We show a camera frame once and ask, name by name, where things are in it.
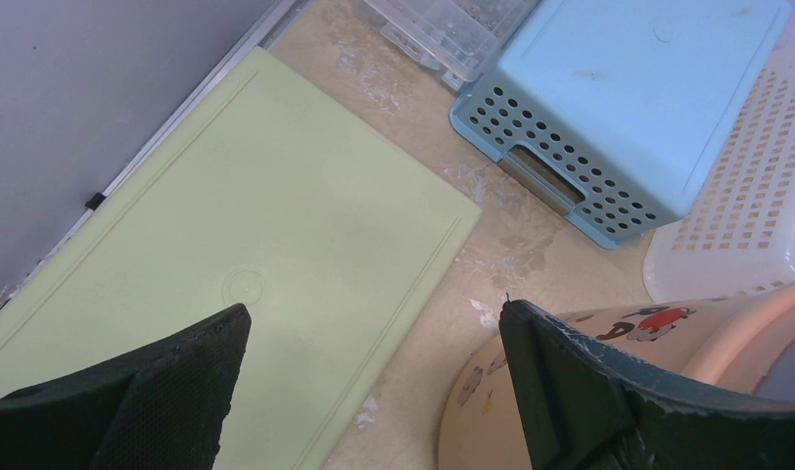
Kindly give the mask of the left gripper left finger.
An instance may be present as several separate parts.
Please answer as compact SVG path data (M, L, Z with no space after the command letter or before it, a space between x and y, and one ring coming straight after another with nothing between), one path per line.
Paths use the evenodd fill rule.
M232 305L0 399L0 469L211 469L252 320Z

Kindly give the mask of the white perforated plastic basket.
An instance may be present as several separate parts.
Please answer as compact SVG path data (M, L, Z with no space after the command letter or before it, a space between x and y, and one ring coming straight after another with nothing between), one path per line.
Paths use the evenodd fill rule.
M689 215L654 232L643 280L657 303L795 282L795 46L770 55Z

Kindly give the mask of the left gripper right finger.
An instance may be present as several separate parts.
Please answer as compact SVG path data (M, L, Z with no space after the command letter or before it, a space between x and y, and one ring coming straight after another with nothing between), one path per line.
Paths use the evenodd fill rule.
M795 469L795 403L666 371L524 300L499 328L536 469Z

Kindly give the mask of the grey plastic bucket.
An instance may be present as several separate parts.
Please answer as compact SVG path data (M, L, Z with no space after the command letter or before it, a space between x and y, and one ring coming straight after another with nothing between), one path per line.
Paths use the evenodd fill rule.
M756 387L754 395L795 402L795 341L779 356Z

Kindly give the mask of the blue perforated plastic basket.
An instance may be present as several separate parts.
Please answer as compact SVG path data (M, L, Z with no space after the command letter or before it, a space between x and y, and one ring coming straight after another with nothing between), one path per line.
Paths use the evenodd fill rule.
M689 213L785 1L542 1L449 119L605 249Z

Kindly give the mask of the green perforated plastic basket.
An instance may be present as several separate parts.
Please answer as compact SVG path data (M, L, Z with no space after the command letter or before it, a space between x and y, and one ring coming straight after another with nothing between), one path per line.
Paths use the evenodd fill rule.
M0 310L0 398L241 304L215 467L318 469L480 214L256 48Z

